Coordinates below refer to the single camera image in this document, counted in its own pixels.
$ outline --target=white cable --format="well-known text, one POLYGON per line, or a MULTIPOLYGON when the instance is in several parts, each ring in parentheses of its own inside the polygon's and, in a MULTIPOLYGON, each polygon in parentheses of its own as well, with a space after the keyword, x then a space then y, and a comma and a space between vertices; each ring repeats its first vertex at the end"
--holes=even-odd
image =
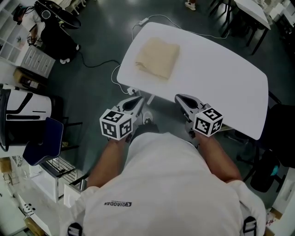
POLYGON ((176 27, 182 29, 179 25, 177 25, 177 24, 175 24, 173 21, 171 21, 167 16, 164 16, 164 15, 152 15, 152 16, 150 16, 150 17, 148 17, 148 18, 150 19, 151 17, 165 17, 165 18, 167 18, 172 24, 174 24, 176 27))
POLYGON ((133 26, 133 28, 132 28, 132 30, 131 30, 132 41, 134 40, 134 38, 133 38, 133 29, 134 29, 136 26, 139 26, 139 25, 138 25, 138 24, 136 24, 135 26, 133 26))
MULTIPOLYGON (((182 29, 179 25, 175 24, 173 21, 171 21, 167 16, 164 16, 164 15, 151 15, 149 16, 148 18, 150 19, 151 17, 165 17, 166 19, 168 19, 172 24, 174 24, 176 27, 180 28, 181 30, 185 30, 185 29, 182 29)), ((132 30, 131 30, 131 34, 132 34, 132 41, 133 41, 133 29, 137 26, 138 24, 136 24, 135 26, 133 26, 132 30)), ((230 31, 227 33, 226 37, 225 38, 221 38, 221 37, 215 37, 215 36, 212 36, 212 35, 203 35, 203 34, 198 34, 198 33, 195 33, 195 32, 192 32, 192 31, 188 31, 189 33, 192 33, 192 34, 195 34, 195 35, 200 35, 200 36, 209 36, 209 37, 212 37, 212 38, 215 38, 215 39, 226 39, 227 36, 229 35, 230 31)))
POLYGON ((119 86, 120 86, 120 89, 122 90, 122 92, 123 92, 124 94, 128 94, 128 93, 126 93, 126 92, 123 91, 123 89, 122 89, 122 87, 121 87, 121 85, 120 85, 119 83, 114 82, 113 79, 112 79, 112 76, 113 76, 115 70, 116 70, 117 68, 119 68, 120 66, 121 66, 121 65, 118 65, 118 66, 112 71, 111 81, 112 81, 114 84, 119 85, 119 86))

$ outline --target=gray floor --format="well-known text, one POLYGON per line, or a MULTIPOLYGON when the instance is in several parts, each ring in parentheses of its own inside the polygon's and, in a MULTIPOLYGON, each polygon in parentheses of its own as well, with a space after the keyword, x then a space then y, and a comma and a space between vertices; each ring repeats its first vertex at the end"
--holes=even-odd
MULTIPOLYGON (((79 15, 82 27, 68 32, 82 45, 81 51, 88 65, 99 64, 109 59, 121 62, 131 44, 132 26, 153 14, 166 15, 183 29, 220 37, 220 26, 225 15, 217 18, 223 12, 224 6, 220 7, 215 16, 209 18, 209 4, 207 0, 198 0, 197 11, 192 12, 185 8, 183 0, 88 0, 86 8, 82 9, 79 15)), ((160 17, 154 17, 152 21, 170 24, 168 20, 160 17)), ((136 35, 139 30, 137 27, 134 34, 136 35)), ((276 26, 271 27, 256 54, 251 56, 259 36, 255 36, 250 47, 245 47, 247 38, 228 36, 225 40, 208 39, 257 66, 267 75, 269 90, 282 103, 295 105, 295 69, 279 40, 276 26)), ((61 65, 56 62, 48 79, 48 93, 64 99, 64 114, 70 117, 70 122, 83 122, 81 129, 72 127, 68 130, 73 142, 78 138, 80 148, 63 154, 83 171, 93 166, 107 142, 100 132, 99 117, 107 108, 112 108, 120 100, 128 97, 111 82, 111 72, 115 66, 115 63, 108 63, 98 68, 86 68, 80 55, 77 55, 69 64, 61 65)), ((184 119, 172 103, 156 98, 150 109, 160 131, 168 131, 188 139, 183 130, 184 119)), ((218 135, 218 139, 233 159, 244 149, 241 144, 225 139, 222 134, 218 135)), ((237 164, 245 176, 250 167, 242 163, 237 164)), ((286 169, 281 168, 280 171, 286 172, 286 169)), ((276 197, 276 187, 277 184, 273 184, 268 193, 259 193, 267 207, 271 206, 276 197)))

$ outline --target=blue chair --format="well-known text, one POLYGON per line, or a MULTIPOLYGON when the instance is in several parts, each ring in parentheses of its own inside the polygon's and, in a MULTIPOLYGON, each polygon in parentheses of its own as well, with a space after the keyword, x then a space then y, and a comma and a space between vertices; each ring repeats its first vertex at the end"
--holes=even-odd
POLYGON ((47 117, 45 132, 43 134, 43 143, 38 144, 29 141, 24 150, 23 158, 29 165, 39 165, 45 161, 59 157, 61 151, 78 148, 78 145, 62 147, 62 139, 64 127, 79 124, 82 124, 82 122, 64 125, 55 119, 47 117))

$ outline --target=shoe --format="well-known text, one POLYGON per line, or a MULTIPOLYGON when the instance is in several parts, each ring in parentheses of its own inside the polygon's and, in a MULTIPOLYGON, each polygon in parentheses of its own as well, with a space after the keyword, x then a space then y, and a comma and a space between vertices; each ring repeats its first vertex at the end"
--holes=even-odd
POLYGON ((195 3, 185 2, 184 4, 190 10, 195 11, 195 3))
POLYGON ((65 63, 69 63, 70 62, 70 58, 67 58, 66 60, 60 59, 59 61, 61 62, 61 64, 64 65, 65 63))
POLYGON ((153 115, 151 112, 145 112, 142 116, 142 123, 148 124, 153 122, 153 115))

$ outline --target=white t-shirt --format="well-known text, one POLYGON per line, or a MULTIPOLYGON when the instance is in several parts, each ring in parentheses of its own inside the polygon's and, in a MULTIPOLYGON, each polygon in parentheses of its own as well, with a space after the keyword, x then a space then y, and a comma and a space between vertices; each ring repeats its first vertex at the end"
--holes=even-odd
POLYGON ((41 22, 41 17, 38 15, 38 13, 35 10, 28 10, 24 16, 22 25, 29 31, 34 28, 35 25, 37 25, 38 31, 37 31, 37 37, 41 37, 41 33, 45 28, 45 23, 41 22))
POLYGON ((262 236, 264 204, 242 181, 219 180, 182 139, 145 133, 130 145, 121 175, 82 193, 66 226, 85 209, 86 236, 239 236, 240 201, 256 218, 262 236))

